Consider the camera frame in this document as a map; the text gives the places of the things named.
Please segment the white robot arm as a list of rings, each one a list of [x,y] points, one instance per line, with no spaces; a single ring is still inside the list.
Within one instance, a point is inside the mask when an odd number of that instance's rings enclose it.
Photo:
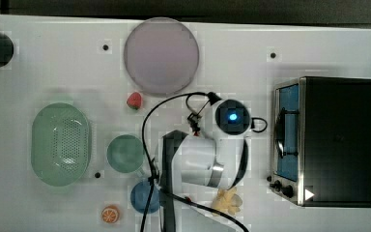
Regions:
[[[251,117],[239,101],[219,100],[203,113],[198,135],[173,130],[158,143],[161,232],[186,232],[184,184],[216,189],[231,189],[245,174]]]

